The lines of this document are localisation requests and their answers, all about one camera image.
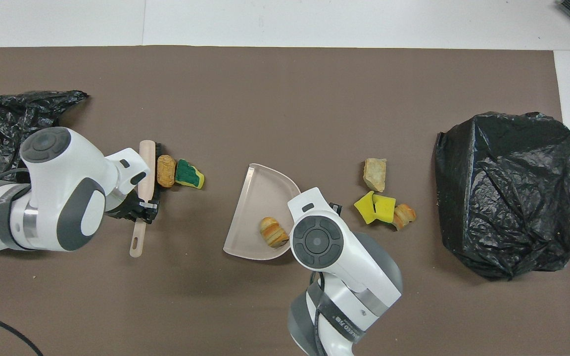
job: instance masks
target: white table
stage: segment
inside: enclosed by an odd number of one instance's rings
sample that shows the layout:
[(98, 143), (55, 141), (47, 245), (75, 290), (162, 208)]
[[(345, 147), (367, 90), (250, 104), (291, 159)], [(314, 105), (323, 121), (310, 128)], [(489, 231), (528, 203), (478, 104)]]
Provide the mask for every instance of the white table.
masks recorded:
[(570, 18), (554, 0), (0, 1), (0, 47), (148, 44), (554, 50), (570, 128)]

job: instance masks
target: yellow sponge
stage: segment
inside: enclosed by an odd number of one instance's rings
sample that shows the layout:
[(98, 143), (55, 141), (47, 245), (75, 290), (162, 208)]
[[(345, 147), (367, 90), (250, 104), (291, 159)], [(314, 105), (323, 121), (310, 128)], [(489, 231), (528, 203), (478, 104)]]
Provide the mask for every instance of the yellow sponge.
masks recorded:
[(355, 208), (364, 218), (364, 222), (373, 223), (376, 219), (385, 223), (393, 222), (393, 214), (395, 210), (395, 198), (373, 194), (373, 191), (367, 192), (365, 196), (356, 201)]

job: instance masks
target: green sponge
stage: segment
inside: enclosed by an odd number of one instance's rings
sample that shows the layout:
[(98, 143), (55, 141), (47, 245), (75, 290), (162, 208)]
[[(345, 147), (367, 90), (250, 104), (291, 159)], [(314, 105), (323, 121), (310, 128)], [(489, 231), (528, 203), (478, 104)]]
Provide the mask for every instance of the green sponge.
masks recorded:
[(204, 175), (187, 160), (179, 160), (175, 171), (175, 181), (187, 187), (201, 189), (204, 185)]

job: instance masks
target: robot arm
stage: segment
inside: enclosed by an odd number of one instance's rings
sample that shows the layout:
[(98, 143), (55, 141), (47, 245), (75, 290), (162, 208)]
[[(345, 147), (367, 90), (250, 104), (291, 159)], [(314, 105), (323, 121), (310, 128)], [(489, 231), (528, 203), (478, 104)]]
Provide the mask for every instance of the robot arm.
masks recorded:
[(351, 232), (318, 188), (287, 205), (294, 257), (324, 276), (292, 302), (288, 329), (310, 356), (352, 356), (353, 343), (401, 297), (400, 270), (375, 240)]
[(34, 133), (23, 142), (21, 156), (32, 187), (0, 180), (0, 250), (81, 248), (104, 212), (129, 216), (140, 202), (133, 189), (149, 174), (133, 149), (104, 157), (66, 128)]

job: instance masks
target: black plastic bag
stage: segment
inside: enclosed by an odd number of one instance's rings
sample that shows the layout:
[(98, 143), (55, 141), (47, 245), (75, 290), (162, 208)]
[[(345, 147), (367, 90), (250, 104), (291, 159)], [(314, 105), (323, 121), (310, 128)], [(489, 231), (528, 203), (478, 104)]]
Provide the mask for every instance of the black plastic bag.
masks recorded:
[(540, 113), (485, 113), (439, 133), (443, 245), (494, 279), (570, 259), (570, 130)]
[(58, 125), (58, 118), (88, 95), (80, 90), (0, 95), (0, 174), (18, 167), (23, 140)]

